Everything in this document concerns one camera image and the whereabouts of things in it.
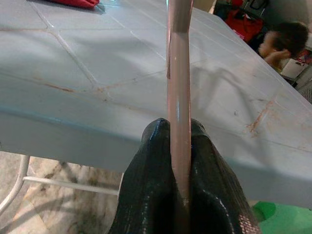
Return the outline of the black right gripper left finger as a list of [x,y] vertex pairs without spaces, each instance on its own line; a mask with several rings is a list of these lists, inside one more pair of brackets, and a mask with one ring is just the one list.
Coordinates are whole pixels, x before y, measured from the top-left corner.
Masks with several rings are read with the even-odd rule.
[[164,118],[144,129],[108,234],[188,234],[188,192],[172,170],[170,129]]

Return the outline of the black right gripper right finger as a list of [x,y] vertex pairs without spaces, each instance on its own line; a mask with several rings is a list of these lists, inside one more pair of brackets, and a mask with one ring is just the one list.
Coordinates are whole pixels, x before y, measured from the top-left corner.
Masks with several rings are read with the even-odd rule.
[[191,234],[261,234],[235,173],[195,119],[191,144]]

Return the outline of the pale pink plastic hanger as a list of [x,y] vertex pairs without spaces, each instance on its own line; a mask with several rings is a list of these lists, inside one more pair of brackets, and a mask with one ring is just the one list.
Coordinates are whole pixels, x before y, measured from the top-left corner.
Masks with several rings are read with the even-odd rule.
[[189,30],[194,0],[167,0],[167,105],[172,169],[180,206],[189,210],[191,97]]

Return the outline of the white and red shirt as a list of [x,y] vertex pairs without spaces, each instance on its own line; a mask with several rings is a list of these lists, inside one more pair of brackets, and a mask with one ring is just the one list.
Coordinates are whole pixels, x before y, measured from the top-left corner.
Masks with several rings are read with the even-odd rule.
[[48,0],[54,3],[78,7],[78,8],[86,8],[91,9],[99,4],[100,0]]

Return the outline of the green plastic stool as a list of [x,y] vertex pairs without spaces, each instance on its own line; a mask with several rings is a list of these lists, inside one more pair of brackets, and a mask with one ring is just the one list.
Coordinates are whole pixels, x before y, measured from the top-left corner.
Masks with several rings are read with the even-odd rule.
[[312,210],[258,201],[251,209],[262,234],[312,234]]

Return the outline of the white folding table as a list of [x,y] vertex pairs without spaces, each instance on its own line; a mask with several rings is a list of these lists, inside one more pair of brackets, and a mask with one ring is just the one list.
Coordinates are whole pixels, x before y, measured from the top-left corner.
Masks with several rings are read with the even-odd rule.
[[[166,0],[0,0],[0,151],[123,172],[167,116]],[[192,117],[247,198],[312,209],[312,104],[194,9]]]

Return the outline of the small dark-haired child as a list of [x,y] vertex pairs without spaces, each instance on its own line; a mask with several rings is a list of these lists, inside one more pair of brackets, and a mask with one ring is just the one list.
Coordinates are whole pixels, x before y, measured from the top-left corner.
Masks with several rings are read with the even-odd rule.
[[259,55],[276,71],[283,61],[300,54],[309,38],[308,27],[301,22],[284,22],[268,31],[258,48]]

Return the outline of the red fabric bag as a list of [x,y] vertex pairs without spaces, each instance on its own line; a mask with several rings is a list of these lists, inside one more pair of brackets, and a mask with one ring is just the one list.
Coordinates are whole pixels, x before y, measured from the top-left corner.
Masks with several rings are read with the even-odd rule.
[[246,43],[260,33],[264,24],[262,19],[250,17],[239,9],[231,10],[225,22]]

